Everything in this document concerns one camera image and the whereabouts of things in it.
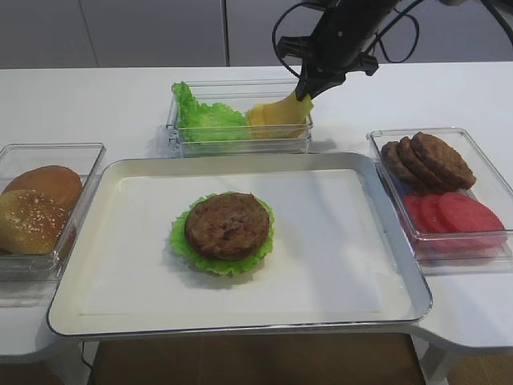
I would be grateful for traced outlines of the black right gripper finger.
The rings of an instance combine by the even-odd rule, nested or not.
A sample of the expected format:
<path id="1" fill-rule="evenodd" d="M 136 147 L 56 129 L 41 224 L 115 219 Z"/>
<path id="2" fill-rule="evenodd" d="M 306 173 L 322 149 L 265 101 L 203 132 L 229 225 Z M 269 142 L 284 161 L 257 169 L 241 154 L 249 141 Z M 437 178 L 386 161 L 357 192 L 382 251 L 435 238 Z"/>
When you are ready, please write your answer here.
<path id="1" fill-rule="evenodd" d="M 327 72 L 316 73 L 309 76 L 309 96 L 315 99 L 321 93 L 331 88 L 342 85 L 346 80 L 345 73 L 330 74 Z"/>

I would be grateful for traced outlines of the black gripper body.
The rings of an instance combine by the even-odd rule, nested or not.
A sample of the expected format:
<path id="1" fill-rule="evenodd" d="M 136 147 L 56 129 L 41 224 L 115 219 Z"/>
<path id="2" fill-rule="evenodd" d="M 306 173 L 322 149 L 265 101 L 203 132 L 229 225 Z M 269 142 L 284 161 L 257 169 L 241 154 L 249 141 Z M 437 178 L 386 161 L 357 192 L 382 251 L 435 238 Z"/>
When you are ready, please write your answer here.
<path id="1" fill-rule="evenodd" d="M 278 19 L 299 7 L 321 12 L 313 32 L 308 36 L 282 36 L 278 40 L 278 60 L 286 57 L 301 60 L 304 68 L 323 75 L 344 75 L 361 71 L 373 75 L 377 60 L 364 52 L 379 24 L 397 5 L 395 1 L 305 1 L 287 9 Z"/>

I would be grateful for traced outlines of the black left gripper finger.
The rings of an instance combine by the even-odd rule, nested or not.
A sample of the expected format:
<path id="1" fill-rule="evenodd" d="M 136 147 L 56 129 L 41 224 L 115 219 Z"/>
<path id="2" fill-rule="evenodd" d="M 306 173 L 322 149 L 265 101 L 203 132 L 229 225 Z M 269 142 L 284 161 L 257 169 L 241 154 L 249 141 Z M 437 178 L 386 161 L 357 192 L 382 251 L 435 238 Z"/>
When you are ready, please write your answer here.
<path id="1" fill-rule="evenodd" d="M 296 99 L 304 99 L 306 96 L 314 99 L 319 94 L 319 74 L 320 72 L 315 65 L 302 64 L 300 77 L 295 88 Z"/>

